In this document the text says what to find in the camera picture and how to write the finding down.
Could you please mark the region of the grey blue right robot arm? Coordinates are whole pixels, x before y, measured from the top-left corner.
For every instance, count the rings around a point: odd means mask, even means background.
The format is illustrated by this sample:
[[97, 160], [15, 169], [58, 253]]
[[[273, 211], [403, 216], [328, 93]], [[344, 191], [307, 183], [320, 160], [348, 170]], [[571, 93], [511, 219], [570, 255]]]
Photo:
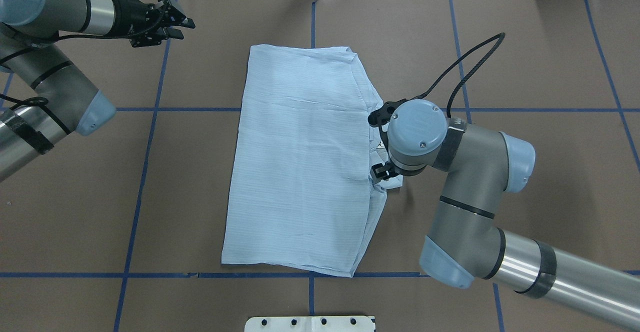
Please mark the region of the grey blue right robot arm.
[[494, 225], [503, 194], [518, 193], [533, 174], [530, 143], [418, 98], [385, 102], [367, 120], [388, 155], [371, 167], [374, 181], [416, 176], [427, 167], [446, 173], [419, 257], [427, 275], [458, 289], [490, 280], [639, 330], [638, 277]]

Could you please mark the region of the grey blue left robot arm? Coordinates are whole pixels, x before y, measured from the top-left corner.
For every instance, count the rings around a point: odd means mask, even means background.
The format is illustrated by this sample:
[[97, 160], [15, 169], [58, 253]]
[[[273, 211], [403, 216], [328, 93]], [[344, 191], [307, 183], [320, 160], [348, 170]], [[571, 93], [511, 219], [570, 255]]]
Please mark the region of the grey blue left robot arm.
[[133, 48], [183, 40], [194, 29], [176, 0], [1, 0], [2, 72], [22, 79], [34, 97], [2, 95], [0, 179], [6, 180], [63, 138], [89, 136], [117, 109], [57, 47], [67, 40], [127, 40]]

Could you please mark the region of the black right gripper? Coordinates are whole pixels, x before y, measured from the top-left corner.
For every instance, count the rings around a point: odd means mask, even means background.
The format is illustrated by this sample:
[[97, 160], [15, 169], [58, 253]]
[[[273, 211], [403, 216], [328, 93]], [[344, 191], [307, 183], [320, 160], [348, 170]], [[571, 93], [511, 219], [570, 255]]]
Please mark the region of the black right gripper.
[[381, 182], [382, 180], [390, 180], [400, 176], [397, 166], [392, 161], [377, 163], [371, 166], [370, 176], [373, 182]]

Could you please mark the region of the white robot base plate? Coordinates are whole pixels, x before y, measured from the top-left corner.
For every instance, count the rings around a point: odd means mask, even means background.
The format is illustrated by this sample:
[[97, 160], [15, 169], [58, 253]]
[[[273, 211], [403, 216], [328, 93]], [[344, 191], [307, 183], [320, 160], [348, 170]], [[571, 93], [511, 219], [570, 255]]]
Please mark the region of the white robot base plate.
[[374, 316], [256, 316], [247, 319], [245, 332], [376, 332]]

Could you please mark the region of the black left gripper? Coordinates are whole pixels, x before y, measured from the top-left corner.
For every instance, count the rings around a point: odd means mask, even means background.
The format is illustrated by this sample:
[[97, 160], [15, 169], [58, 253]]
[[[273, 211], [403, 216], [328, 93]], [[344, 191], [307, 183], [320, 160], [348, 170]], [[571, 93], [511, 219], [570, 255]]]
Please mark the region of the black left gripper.
[[180, 28], [195, 29], [195, 22], [176, 0], [146, 3], [114, 0], [112, 36], [129, 40], [133, 48], [155, 47], [166, 40], [184, 40]]

